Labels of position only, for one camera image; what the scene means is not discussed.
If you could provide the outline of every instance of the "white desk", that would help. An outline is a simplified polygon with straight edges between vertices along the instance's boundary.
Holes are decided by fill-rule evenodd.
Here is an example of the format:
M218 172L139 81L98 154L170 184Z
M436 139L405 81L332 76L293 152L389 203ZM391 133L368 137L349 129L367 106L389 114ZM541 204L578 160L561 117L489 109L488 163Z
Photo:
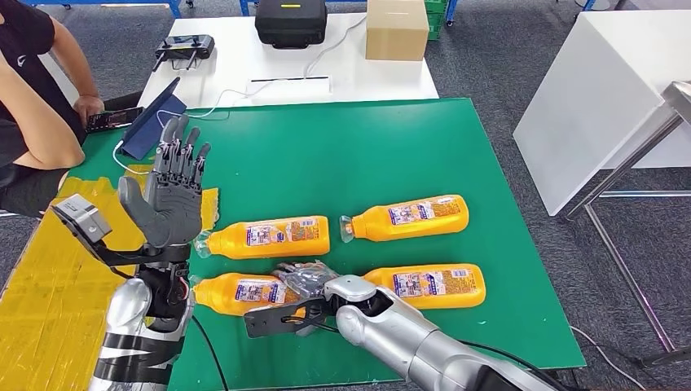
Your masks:
M513 137L550 215L616 167L672 110L660 92L691 80L691 11L579 15ZM691 166L681 125L635 168Z
M245 92L249 80L302 77L304 67L319 52L338 42L346 29L363 16L329 15L324 43L304 50L276 50L262 44L253 17L177 19L169 35L209 34L216 41L216 48L211 58L202 60L194 70L175 71L169 62L163 63L149 77L139 104L148 105L176 76L180 76L181 81L175 96L189 108L211 108L225 89ZM283 101L266 103L260 99L253 102L252 98L239 100L238 94L226 92L219 107L438 98L424 60L372 61L364 58L365 24L350 30L343 43L326 53L310 73L310 76L330 76L331 94L285 97ZM264 93L260 91L256 98Z

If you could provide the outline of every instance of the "product label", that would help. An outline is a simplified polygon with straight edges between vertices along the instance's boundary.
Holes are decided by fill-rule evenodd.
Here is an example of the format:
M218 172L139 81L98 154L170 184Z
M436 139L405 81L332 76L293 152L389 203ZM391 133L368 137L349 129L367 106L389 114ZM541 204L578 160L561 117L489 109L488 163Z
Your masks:
M429 220L435 217L444 217L460 212L460 207L451 197L413 202L389 208L391 224L395 226L408 224L418 220Z
M257 224L247 227L247 245L297 242L319 238L319 224L316 219L305 218L287 222Z
M287 287L280 281L262 279L241 279L235 290L235 299L239 301L265 301L267 303L285 303Z
M398 297L437 296L447 293L441 272L400 273L394 275L394 292Z
M285 229L291 242L319 239L319 225L313 218L290 222Z
M394 275L394 292L398 297L471 293L475 289L475 276L468 269Z

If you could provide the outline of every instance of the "black shirt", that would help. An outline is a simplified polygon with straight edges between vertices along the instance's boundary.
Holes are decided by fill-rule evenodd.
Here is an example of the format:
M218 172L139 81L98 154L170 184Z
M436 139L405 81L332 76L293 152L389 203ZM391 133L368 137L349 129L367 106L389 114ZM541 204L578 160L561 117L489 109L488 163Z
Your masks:
M0 0L0 14L5 19L5 23L0 24L0 51L5 59L63 117L82 143L86 133L79 115L38 59L38 55L51 49L55 40L50 16L16 0ZM28 151L14 117L0 102L0 189L37 171L12 163Z

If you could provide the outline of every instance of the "yellow mat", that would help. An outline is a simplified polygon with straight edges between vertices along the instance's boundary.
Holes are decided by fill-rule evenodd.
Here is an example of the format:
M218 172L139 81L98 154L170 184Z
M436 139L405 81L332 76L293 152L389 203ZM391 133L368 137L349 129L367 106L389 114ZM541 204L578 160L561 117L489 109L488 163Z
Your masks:
M132 176L143 183L143 176ZM104 239L109 248L132 250L143 243L106 178L68 178L54 202L74 193L93 203L110 224L112 232ZM204 229L218 220L217 202L218 189L204 190ZM132 266L121 269L134 272ZM105 310L122 281L47 213L0 299L0 389L86 389L103 340Z

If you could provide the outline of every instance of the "orange bottle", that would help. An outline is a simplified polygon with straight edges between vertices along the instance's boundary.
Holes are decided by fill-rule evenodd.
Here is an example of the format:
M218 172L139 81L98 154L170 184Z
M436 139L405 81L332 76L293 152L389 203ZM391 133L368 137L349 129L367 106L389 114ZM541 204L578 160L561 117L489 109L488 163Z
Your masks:
M467 308L485 300L480 268L469 263L382 267L363 276L419 310Z
M363 278L391 289L420 310L473 307L486 295L480 268L468 263L382 267ZM273 275L228 273L215 279L192 276L190 280L195 284L196 302L219 314L242 316L256 308L298 300L298 295Z
M460 195L440 195L392 204L373 206L353 218L341 216L341 238L375 242L450 234L468 226L468 206Z
M192 290L197 303L219 314L242 316L260 307L297 301L295 292L273 275L227 273L215 279L192 276Z
M299 257L328 253L328 219L291 217L261 222L237 222L223 231L203 231L195 239L203 258L222 254L230 259Z

